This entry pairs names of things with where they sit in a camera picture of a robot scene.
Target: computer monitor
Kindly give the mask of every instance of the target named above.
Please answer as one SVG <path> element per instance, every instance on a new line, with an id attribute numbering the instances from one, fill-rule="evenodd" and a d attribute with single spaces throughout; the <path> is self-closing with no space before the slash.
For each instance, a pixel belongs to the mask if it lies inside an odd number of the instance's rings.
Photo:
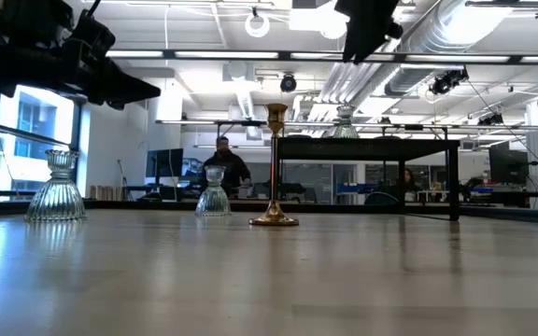
<path id="1" fill-rule="evenodd" d="M 489 149 L 491 179 L 499 183 L 526 185 L 529 156 L 526 152 L 501 148 Z"/>
<path id="2" fill-rule="evenodd" d="M 183 148 L 150 150 L 147 153 L 146 177 L 181 176 L 183 157 Z"/>

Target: wooden table surface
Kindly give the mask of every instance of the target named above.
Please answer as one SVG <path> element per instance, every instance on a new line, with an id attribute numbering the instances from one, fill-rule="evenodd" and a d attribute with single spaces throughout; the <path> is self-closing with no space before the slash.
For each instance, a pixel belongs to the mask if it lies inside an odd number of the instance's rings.
<path id="1" fill-rule="evenodd" d="M 0 335 L 538 335 L 538 225 L 257 215 L 0 217 Z"/>

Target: gold candlestick base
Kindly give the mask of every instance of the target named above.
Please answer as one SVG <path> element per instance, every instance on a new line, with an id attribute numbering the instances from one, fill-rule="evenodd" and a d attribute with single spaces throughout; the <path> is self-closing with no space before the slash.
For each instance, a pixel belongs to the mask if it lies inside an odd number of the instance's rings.
<path id="1" fill-rule="evenodd" d="M 252 218 L 248 221 L 250 225 L 263 225 L 263 226 L 296 226 L 300 222 L 298 219 L 289 218 L 281 211 L 278 201 L 269 202 L 267 211 L 258 218 Z"/>

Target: ceiling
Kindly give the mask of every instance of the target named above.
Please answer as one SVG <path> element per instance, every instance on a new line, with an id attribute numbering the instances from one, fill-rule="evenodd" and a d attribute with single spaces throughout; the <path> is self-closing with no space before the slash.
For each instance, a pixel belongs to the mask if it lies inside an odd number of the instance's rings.
<path id="1" fill-rule="evenodd" d="M 66 0 L 77 12 L 88 8 L 81 0 Z M 398 16 L 407 30 L 435 3 L 415 0 L 416 8 Z M 344 37 L 327 39 L 319 32 L 292 31 L 286 23 L 291 0 L 274 1 L 276 9 L 261 13 L 275 15 L 270 30 L 261 38 L 250 36 L 244 29 L 249 13 L 246 8 L 212 7 L 136 7 L 103 3 L 95 18 L 117 37 L 115 49 L 245 49 L 338 51 Z M 473 45 L 468 52 L 538 54 L 538 9 L 514 10 L 491 34 Z M 225 61 L 118 61 L 124 69 L 176 70 L 190 93 L 184 110 L 187 115 L 212 110 L 227 110 L 237 105 L 233 91 L 222 83 Z M 291 105 L 296 95 L 318 94 L 330 77 L 333 64 L 310 62 L 251 62 L 255 78 L 262 83 L 251 93 L 255 105 L 281 102 Z M 450 94 L 437 99 L 427 92 L 427 85 L 418 86 L 394 107 L 392 122 L 442 122 L 462 120 L 487 106 L 501 103 L 506 122 L 521 122 L 524 103 L 537 97 L 538 66 L 471 65 L 467 68 L 474 87 L 463 83 Z M 293 73 L 297 91 L 282 93 L 279 83 L 284 73 Z M 355 116 L 362 118 L 363 112 Z"/>

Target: security camera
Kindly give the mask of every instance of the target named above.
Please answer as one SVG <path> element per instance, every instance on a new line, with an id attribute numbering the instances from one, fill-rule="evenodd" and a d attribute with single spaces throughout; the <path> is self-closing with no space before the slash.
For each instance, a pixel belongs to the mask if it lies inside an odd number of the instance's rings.
<path id="1" fill-rule="evenodd" d="M 279 88 L 281 88 L 282 92 L 292 92 L 296 90 L 296 79 L 294 79 L 293 74 L 286 74 L 284 75 L 284 78 L 281 79 L 281 85 L 279 85 Z"/>

